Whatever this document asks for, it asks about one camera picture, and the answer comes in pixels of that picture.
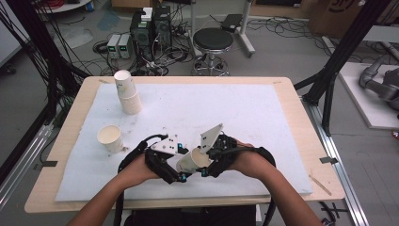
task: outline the paper cup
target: paper cup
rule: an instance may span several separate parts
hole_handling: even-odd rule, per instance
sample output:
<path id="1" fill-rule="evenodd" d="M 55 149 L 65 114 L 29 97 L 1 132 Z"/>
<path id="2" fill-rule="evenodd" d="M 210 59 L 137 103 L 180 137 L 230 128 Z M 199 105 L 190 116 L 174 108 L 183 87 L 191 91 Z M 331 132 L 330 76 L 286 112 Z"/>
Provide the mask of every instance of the paper cup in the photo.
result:
<path id="1" fill-rule="evenodd" d="M 132 75 L 126 70 L 117 71 L 114 74 L 115 84 L 117 85 L 118 96 L 129 98 L 137 93 L 135 82 Z"/>
<path id="2" fill-rule="evenodd" d="M 176 164 L 176 170 L 178 172 L 194 173 L 196 169 L 209 167 L 211 161 L 209 155 L 201 153 L 199 148 L 193 149 L 193 151 L 185 154 Z"/>
<path id="3" fill-rule="evenodd" d="M 132 97 L 120 98 L 120 104 L 122 105 L 122 111 L 129 115 L 137 114 L 142 108 L 138 92 Z"/>
<path id="4" fill-rule="evenodd" d="M 97 139 L 111 153 L 118 153 L 123 149 L 120 128 L 116 125 L 103 127 L 97 134 Z"/>

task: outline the stacked paper cups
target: stacked paper cups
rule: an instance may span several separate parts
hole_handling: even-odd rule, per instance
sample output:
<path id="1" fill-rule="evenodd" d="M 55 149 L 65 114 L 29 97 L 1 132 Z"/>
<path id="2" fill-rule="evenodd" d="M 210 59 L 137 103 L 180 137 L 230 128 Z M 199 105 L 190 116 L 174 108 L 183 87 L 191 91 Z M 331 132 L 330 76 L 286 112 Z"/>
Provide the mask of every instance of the stacked paper cups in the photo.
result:
<path id="1" fill-rule="evenodd" d="M 132 75 L 120 70 L 114 74 L 114 78 L 123 112 L 129 115 L 140 112 L 142 105 Z"/>

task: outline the floor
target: floor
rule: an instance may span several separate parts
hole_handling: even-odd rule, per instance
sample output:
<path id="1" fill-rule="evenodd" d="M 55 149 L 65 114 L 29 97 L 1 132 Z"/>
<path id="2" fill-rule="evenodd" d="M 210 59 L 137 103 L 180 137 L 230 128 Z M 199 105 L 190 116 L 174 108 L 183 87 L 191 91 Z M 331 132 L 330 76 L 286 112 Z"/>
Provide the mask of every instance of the floor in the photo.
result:
<path id="1" fill-rule="evenodd" d="M 97 41 L 109 39 L 115 32 L 127 32 L 130 25 L 128 12 L 114 11 L 107 1 L 99 1 L 94 12 L 87 12 L 83 8 L 55 15 L 60 24 L 67 27 L 83 26 L 92 35 L 93 40 L 73 51 L 80 61 L 92 74 L 109 73 L 106 64 L 99 55 L 92 52 L 92 46 Z M 215 17 L 222 21 L 224 17 Z M 295 22 L 290 32 L 289 26 L 284 30 L 274 29 L 278 21 L 269 21 L 269 30 L 264 21 L 258 19 L 251 22 L 247 29 L 247 36 L 253 44 L 256 53 L 247 57 L 238 39 L 223 58 L 229 63 L 231 76 L 287 76 L 295 84 L 319 72 L 328 61 L 328 51 L 322 42 L 310 36 L 306 31 L 305 22 Z M 198 18 L 198 26 L 218 26 L 211 18 Z M 370 63 L 373 58 L 385 55 L 385 51 L 374 42 L 363 43 L 351 57 L 350 61 Z M 398 64 L 396 60 L 386 55 L 386 63 Z M 39 74 L 24 52 L 18 53 L 11 61 L 16 68 L 15 74 L 9 74 L 4 69 L 0 72 L 0 163 L 3 164 L 9 153 L 19 142 L 24 132 L 41 112 L 46 104 L 46 88 Z M 133 60 L 119 60 L 120 69 L 127 69 Z M 168 66 L 168 75 L 189 75 L 191 62 L 176 63 Z M 306 93 L 308 88 L 298 91 L 299 95 Z M 399 178 L 394 176 L 399 170 L 399 141 L 391 136 L 390 130 L 369 129 L 351 100 L 342 81 L 338 78 L 335 85 L 334 100 L 331 113 L 330 132 L 340 153 L 346 172 L 361 203 L 370 225 L 398 225 L 399 224 Z M 56 135 L 55 129 L 51 138 Z M 43 150 L 40 157 L 45 159 L 51 144 Z M 24 211 L 24 203 L 35 184 L 40 171 L 35 167 L 40 163 L 39 158 L 34 161 L 23 180 L 13 192 L 12 196 L 0 212 L 0 219 L 4 225 L 54 225 L 66 224 L 75 213 L 53 213 L 30 215 Z M 328 202 L 338 209 L 335 212 L 337 225 L 352 225 L 347 207 L 343 201 Z M 328 218 L 326 211 L 318 202 L 310 202 L 311 208 L 320 219 Z M 105 225 L 112 222 L 112 213 Z M 271 225 L 283 225 L 277 213 Z"/>

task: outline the stool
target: stool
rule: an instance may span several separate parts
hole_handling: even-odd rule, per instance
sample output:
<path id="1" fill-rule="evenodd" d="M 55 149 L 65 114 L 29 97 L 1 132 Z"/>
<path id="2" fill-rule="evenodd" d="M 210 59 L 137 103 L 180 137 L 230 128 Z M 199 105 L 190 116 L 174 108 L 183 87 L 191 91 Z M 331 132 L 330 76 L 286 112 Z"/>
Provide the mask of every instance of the stool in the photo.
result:
<path id="1" fill-rule="evenodd" d="M 203 56 L 194 61 L 191 74 L 212 75 L 216 72 L 219 76 L 230 75 L 227 62 L 215 55 L 226 53 L 231 49 L 231 34 L 219 28 L 204 28 L 194 34 L 193 44 Z"/>

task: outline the black fabric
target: black fabric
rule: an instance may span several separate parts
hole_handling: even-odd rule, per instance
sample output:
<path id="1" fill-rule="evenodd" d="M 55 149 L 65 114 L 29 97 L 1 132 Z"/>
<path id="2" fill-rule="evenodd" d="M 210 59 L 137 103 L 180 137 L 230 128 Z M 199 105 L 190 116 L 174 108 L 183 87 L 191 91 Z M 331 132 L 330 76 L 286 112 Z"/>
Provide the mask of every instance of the black fabric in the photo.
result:
<path id="1" fill-rule="evenodd" d="M 232 36 L 219 28 L 204 28 L 194 34 L 194 43 L 203 49 L 222 50 L 232 45 Z"/>
<path id="2" fill-rule="evenodd" d="M 136 210 L 124 226 L 251 226 L 256 225 L 256 206 L 204 207 L 200 213 L 182 209 Z"/>

